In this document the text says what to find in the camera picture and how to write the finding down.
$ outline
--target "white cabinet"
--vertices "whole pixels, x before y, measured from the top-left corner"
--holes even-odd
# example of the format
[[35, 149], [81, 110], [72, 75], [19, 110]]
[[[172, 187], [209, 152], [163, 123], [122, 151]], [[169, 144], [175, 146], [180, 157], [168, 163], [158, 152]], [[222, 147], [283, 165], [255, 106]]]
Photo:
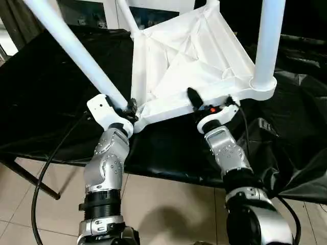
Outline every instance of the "white cabinet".
[[[64, 0], [47, 0], [60, 16], [63, 16], [60, 10], [61, 1]], [[102, 3], [105, 13], [106, 25], [108, 29], [125, 29], [129, 27], [123, 17], [123, 14], [116, 4], [115, 0], [74, 0], [80, 2]], [[145, 8], [154, 10], [165, 10], [183, 14], [194, 8], [195, 0], [127, 0], [127, 4], [135, 8]]]

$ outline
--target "white pole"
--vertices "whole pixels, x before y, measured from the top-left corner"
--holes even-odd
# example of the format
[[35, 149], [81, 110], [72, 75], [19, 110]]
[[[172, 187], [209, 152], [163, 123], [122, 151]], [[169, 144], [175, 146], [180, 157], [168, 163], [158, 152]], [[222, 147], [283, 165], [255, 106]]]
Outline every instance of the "white pole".
[[255, 72], [251, 82], [254, 89], [267, 90], [274, 84], [272, 77], [282, 31], [285, 1], [263, 0]]
[[135, 35], [139, 33], [139, 28], [134, 20], [134, 17], [129, 9], [129, 6], [126, 3], [126, 0], [117, 0], [117, 3], [124, 15], [125, 20], [127, 21], [129, 28], [131, 29], [131, 38], [134, 38]]
[[127, 107], [125, 98], [48, 1], [24, 0], [24, 2], [98, 91], [108, 95], [117, 108], [125, 109]]

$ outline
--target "table leg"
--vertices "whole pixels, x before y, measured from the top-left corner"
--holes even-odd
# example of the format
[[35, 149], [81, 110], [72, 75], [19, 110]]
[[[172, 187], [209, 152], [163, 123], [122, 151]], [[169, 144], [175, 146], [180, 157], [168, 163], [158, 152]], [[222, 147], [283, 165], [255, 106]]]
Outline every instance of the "table leg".
[[[27, 181], [32, 183], [33, 185], [37, 184], [38, 179], [36, 177], [34, 177], [30, 172], [28, 172], [25, 168], [23, 168], [18, 163], [16, 163], [14, 160], [0, 159], [0, 162], [7, 168], [14, 171], [19, 176], [23, 177], [24, 179], [26, 179]], [[49, 188], [47, 185], [41, 183], [40, 189], [43, 190], [48, 195], [52, 196], [54, 199], [56, 199], [56, 200], [60, 199], [60, 194], [56, 193], [54, 190]]]

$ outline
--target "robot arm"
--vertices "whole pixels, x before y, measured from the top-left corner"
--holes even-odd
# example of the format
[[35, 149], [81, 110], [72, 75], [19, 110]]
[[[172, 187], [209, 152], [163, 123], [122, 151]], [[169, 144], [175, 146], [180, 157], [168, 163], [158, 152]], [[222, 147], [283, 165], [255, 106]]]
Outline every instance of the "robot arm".
[[220, 122], [238, 106], [228, 98], [220, 107], [204, 106], [199, 94], [189, 88], [198, 131], [204, 134], [226, 190], [227, 235], [231, 245], [293, 244], [288, 223], [274, 208], [263, 186], [254, 175], [243, 149]]
[[[231, 245], [293, 244], [288, 223], [268, 199], [259, 179], [254, 175], [243, 149], [237, 145], [221, 116], [233, 116], [235, 104], [203, 106], [195, 90], [188, 90], [195, 108], [198, 131], [221, 169], [228, 210], [227, 234]], [[86, 197], [79, 209], [85, 212], [80, 223], [78, 245], [99, 243], [139, 244], [138, 232], [126, 227], [121, 215], [120, 190], [124, 161], [129, 153], [132, 130], [131, 113], [118, 116], [104, 99], [96, 96], [88, 107], [105, 129], [90, 163], [85, 167]]]
[[93, 98], [88, 107], [97, 122], [107, 129], [84, 170], [86, 197], [79, 206], [84, 211], [84, 221], [80, 223], [77, 244], [137, 245], [138, 232], [127, 227], [121, 215], [120, 190], [129, 153], [128, 136], [132, 134], [129, 129], [133, 129], [126, 119], [129, 115], [118, 116], [103, 95]]

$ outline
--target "table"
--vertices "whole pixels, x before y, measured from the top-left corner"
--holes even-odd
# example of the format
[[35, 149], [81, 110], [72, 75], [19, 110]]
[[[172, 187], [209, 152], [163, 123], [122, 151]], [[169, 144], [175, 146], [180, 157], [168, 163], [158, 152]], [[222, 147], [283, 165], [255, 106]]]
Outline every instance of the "table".
[[[130, 99], [133, 42], [129, 33], [71, 27], [122, 95]], [[245, 45], [253, 58], [255, 46]], [[281, 42], [272, 99], [242, 102], [250, 123], [251, 166], [271, 195], [327, 204], [327, 74], [312, 62], [320, 49]], [[32, 183], [16, 157], [45, 161], [67, 126], [98, 94], [49, 33], [42, 33], [0, 67], [0, 160]], [[259, 124], [264, 118], [278, 136]], [[227, 125], [244, 146], [240, 115]], [[53, 162], [85, 165], [103, 129], [92, 119], [72, 132]], [[192, 115], [147, 126], [131, 139], [125, 172], [222, 188]], [[51, 190], [43, 186], [49, 194]]]

